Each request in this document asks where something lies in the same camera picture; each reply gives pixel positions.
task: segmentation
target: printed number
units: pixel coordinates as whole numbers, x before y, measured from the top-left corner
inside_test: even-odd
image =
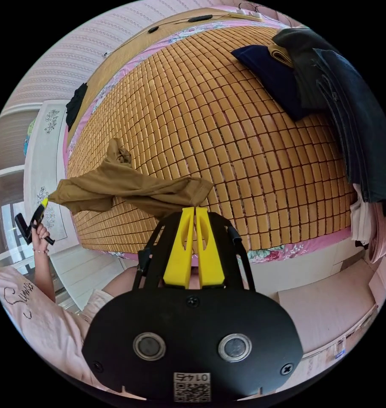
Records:
[[[175,373],[175,381],[177,382],[188,382],[188,383],[200,383],[208,382],[208,374],[189,374],[189,373]]]

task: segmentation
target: sticker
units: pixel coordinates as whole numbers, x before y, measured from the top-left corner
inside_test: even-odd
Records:
[[[210,402],[210,373],[174,373],[175,402]]]

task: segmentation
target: white cabinet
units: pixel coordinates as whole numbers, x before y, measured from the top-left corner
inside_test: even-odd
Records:
[[[65,178],[63,149],[67,100],[45,101],[37,115],[28,144],[24,167],[24,206],[26,222],[30,221],[40,202],[56,190]],[[55,254],[77,245],[78,239],[70,211],[49,203],[44,214],[44,225],[56,242],[49,246]]]

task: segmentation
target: pink bedsheet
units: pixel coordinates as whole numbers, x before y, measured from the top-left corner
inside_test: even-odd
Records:
[[[229,6],[221,6],[217,7],[226,11],[234,11],[235,7]],[[183,38],[186,38],[190,35],[197,34],[201,31],[207,31],[211,29],[217,28],[225,28],[225,27],[234,27],[234,26],[267,26],[267,27],[274,27],[274,28],[285,28],[287,25],[276,21],[270,17],[263,16],[263,22],[257,22],[252,20],[241,20],[237,19],[236,21],[229,20],[224,22],[212,22],[205,25],[200,25],[198,27],[192,27],[187,30],[183,30],[179,33],[176,33],[162,41],[157,42],[156,44],[152,45],[151,47],[147,48],[143,51],[140,55],[133,58],[130,62],[125,64],[113,77],[112,79],[105,85],[105,87],[100,91],[98,96],[94,99],[91,103],[87,111],[85,112],[84,116],[81,118],[77,129],[74,133],[74,136],[68,145],[67,149],[63,151],[63,159],[64,159],[64,166],[67,169],[68,160],[75,149],[75,145],[78,142],[79,136],[83,128],[85,127],[86,123],[90,119],[92,113],[96,110],[96,108],[100,105],[103,101],[105,96],[110,92],[110,90],[132,69],[134,69],[138,64],[142,61],[159,51],[160,49],[166,47],[169,44],[172,44],[176,41],[179,41]],[[67,137],[68,137],[68,129],[66,128],[66,132],[64,135],[64,144],[63,146],[67,146]],[[311,253],[319,249],[326,248],[332,244],[337,242],[343,241],[350,237],[350,228],[343,229],[338,232],[334,232],[329,235],[324,235],[321,237],[313,238],[307,241],[302,241],[297,244],[285,244],[279,247],[274,247],[270,249],[259,249],[259,250],[250,250],[248,252],[248,258],[250,263],[256,264],[261,262],[269,262],[269,261],[281,261],[289,258],[294,258],[299,255],[303,255],[306,253]],[[132,253],[125,253],[125,252],[106,252],[110,255],[119,256],[124,259],[130,260],[138,260],[137,254]],[[194,255],[192,258],[192,266],[197,266],[197,256]]]

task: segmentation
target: window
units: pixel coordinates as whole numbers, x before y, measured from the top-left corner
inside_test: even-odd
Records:
[[[0,208],[3,232],[6,239],[7,250],[11,258],[12,264],[17,264],[24,259],[33,257],[33,245],[27,245],[20,230],[18,229],[15,216],[22,213],[24,219],[26,215],[24,212],[24,202],[20,201],[13,204],[6,204]],[[31,275],[34,273],[34,260],[27,265],[22,265],[16,268],[22,275]]]

